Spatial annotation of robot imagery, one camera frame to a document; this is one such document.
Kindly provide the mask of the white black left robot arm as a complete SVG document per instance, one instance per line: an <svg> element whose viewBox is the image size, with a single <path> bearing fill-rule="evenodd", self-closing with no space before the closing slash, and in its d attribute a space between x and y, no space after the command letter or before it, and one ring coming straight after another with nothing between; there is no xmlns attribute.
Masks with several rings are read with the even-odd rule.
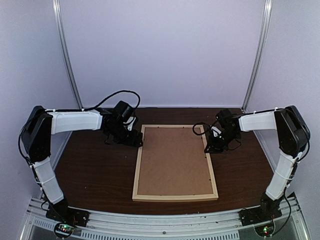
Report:
<svg viewBox="0 0 320 240"><path fill-rule="evenodd" d="M51 138L55 134L75 131L102 131L113 136L116 143L140 148L143 133L133 127L137 122L135 108L119 101L112 109L45 109L35 106L18 137L18 148L24 149L22 157L32 169L37 184L41 187L53 215L61 222L72 218L53 167L51 165Z"/></svg>

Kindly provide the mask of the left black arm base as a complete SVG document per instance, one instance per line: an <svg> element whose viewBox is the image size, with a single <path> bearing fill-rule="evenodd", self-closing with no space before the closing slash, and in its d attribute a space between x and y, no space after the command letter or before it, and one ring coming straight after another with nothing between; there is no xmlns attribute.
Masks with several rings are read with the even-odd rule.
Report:
<svg viewBox="0 0 320 240"><path fill-rule="evenodd" d="M69 203L66 198L58 203L48 202L48 210L46 217L55 221L66 223L70 226L86 227L90 213L86 210L75 209L69 207Z"/></svg>

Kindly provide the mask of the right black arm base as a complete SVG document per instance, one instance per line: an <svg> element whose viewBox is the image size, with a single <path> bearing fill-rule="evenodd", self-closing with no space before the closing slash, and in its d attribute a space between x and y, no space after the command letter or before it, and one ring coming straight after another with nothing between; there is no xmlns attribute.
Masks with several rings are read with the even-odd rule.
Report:
<svg viewBox="0 0 320 240"><path fill-rule="evenodd" d="M243 208L238 212L241 224L243 226L254 225L281 217L280 203L283 198L282 195L279 199L272 200L266 193L263 193L259 206Z"/></svg>

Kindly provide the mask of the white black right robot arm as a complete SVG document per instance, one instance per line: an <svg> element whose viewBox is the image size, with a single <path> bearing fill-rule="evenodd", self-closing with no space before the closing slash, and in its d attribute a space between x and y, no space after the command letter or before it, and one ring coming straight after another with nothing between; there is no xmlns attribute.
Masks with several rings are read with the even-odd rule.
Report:
<svg viewBox="0 0 320 240"><path fill-rule="evenodd" d="M204 152L208 154L230 150L230 142L238 141L241 133L266 130L276 131L280 153L274 175L261 197L262 206L256 210L261 221L276 212L274 204L285 197L299 162L310 149L310 130L300 112L294 105L243 114L225 108L205 130L208 138Z"/></svg>

